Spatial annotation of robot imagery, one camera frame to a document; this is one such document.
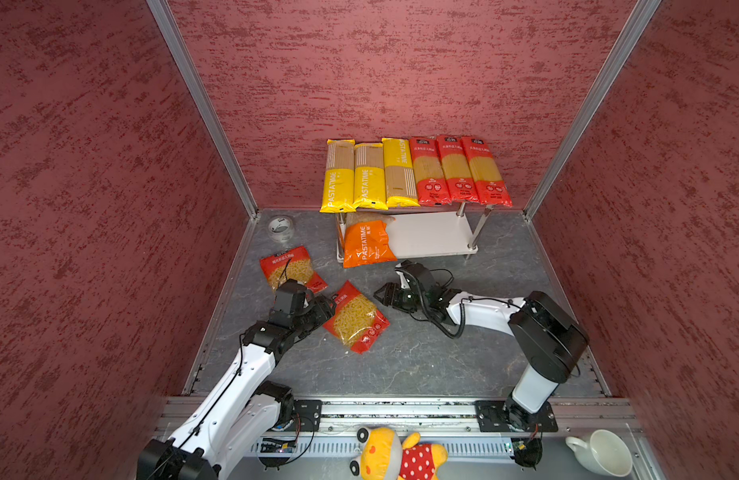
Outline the red spaghetti bag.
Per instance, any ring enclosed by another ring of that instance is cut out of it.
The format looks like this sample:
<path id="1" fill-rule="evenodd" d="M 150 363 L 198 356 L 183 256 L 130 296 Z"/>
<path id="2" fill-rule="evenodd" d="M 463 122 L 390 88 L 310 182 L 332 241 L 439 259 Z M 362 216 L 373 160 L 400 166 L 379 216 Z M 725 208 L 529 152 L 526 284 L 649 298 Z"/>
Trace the red spaghetti bag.
<path id="1" fill-rule="evenodd" d="M 412 137 L 409 140 L 409 147 L 419 205 L 423 207 L 451 205 L 451 194 L 441 168 L 435 140 Z"/>
<path id="2" fill-rule="evenodd" d="M 439 150 L 441 168 L 443 168 L 451 199 L 459 202 L 479 202 L 479 195 L 475 189 L 475 181 L 471 176 L 471 169 L 469 169 L 461 139 L 440 135 L 435 138 L 435 145 Z"/>
<path id="3" fill-rule="evenodd" d="M 471 178 L 475 182 L 479 203 L 513 207 L 513 200 L 509 196 L 505 180 L 499 172 L 497 161 L 487 142 L 481 138 L 463 136 L 461 145 L 463 145 L 463 152 L 465 152 L 465 158 L 471 169 Z"/>

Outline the red macaroni bag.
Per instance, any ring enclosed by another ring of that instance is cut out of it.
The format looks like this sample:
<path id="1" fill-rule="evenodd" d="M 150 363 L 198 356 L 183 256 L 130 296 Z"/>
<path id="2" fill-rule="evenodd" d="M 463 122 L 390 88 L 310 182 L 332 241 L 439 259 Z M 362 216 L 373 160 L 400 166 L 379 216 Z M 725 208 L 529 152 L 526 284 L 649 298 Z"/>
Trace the red macaroni bag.
<path id="1" fill-rule="evenodd" d="M 313 268 L 312 258 L 304 246 L 260 261 L 263 274 L 274 291 L 288 280 L 296 280 L 315 294 L 327 289 L 328 284 Z"/>

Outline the red spaghetti bag front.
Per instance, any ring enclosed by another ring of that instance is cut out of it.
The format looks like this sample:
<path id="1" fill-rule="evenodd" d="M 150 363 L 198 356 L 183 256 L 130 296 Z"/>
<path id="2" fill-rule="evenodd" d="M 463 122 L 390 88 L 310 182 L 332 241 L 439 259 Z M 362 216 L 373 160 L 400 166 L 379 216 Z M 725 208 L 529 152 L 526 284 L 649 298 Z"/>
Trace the red spaghetti bag front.
<path id="1" fill-rule="evenodd" d="M 481 138 L 463 136 L 461 145 L 463 145 L 463 152 L 465 152 L 465 158 L 471 169 L 471 178 L 475 182 L 479 203 L 513 207 L 513 200 L 509 196 L 505 180 L 499 172 L 497 161 L 487 142 Z"/>

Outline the yellow spaghetti bag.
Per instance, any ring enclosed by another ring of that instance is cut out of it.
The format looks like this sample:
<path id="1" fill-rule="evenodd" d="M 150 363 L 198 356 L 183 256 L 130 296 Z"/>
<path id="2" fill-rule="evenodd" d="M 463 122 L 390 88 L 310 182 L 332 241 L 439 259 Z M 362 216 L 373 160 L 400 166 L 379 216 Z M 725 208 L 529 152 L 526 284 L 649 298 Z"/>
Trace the yellow spaghetti bag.
<path id="1" fill-rule="evenodd" d="M 355 140 L 329 140 L 321 213 L 352 213 L 355 201 Z"/>
<path id="2" fill-rule="evenodd" d="M 355 209 L 389 210 L 385 196 L 383 144 L 363 143 L 355 146 L 354 195 Z"/>
<path id="3" fill-rule="evenodd" d="M 411 148 L 405 139 L 383 138 L 383 168 L 387 207 L 419 207 Z"/>

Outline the orange macaroni bag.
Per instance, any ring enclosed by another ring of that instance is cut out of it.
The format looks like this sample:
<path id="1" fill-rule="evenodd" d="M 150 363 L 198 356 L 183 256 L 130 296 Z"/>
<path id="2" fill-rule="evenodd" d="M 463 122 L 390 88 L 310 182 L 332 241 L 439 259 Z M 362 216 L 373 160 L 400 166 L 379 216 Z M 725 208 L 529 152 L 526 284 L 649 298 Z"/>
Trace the orange macaroni bag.
<path id="1" fill-rule="evenodd" d="M 389 245 L 387 226 L 393 216 L 377 213 L 349 213 L 344 240 L 345 268 L 373 265 L 397 260 Z"/>

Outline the red spaghetti bag back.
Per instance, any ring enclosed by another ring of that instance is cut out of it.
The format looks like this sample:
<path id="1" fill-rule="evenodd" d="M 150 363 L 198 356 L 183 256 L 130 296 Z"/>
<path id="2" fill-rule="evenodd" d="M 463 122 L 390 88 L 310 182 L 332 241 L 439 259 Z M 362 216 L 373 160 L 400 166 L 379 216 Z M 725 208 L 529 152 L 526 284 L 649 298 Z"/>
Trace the red spaghetti bag back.
<path id="1" fill-rule="evenodd" d="M 435 138 L 435 145 L 439 150 L 441 168 L 443 168 L 451 199 L 459 202 L 479 202 L 479 195 L 475 189 L 475 181 L 471 176 L 471 169 L 469 169 L 461 139 L 440 135 Z"/>

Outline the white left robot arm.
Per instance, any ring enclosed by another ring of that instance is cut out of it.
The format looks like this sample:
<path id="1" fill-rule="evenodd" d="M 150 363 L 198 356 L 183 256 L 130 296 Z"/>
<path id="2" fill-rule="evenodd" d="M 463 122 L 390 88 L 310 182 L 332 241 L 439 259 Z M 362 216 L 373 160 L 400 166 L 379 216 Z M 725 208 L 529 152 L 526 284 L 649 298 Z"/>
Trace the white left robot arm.
<path id="1" fill-rule="evenodd" d="M 290 279 L 274 307 L 240 336 L 240 349 L 203 403 L 166 441 L 151 440 L 138 479 L 226 479 L 269 430 L 296 418 L 291 388 L 271 382 L 283 356 L 336 313 L 334 300 Z"/>

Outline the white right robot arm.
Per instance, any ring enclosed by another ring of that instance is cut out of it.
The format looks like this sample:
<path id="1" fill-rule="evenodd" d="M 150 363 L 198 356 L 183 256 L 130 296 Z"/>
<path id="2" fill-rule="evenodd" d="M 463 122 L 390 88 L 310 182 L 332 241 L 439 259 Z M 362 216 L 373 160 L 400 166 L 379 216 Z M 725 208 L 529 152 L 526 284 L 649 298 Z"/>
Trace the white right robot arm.
<path id="1" fill-rule="evenodd" d="M 405 260 L 395 266 L 397 282 L 387 282 L 373 297 L 385 306 L 427 322 L 451 339 L 468 327 L 513 337 L 527 359 L 527 367 L 499 413 L 483 418 L 505 431 L 545 430 L 551 420 L 549 398 L 577 369 L 589 334 L 551 296 L 534 291 L 524 298 L 477 295 L 439 283 L 433 271 Z"/>

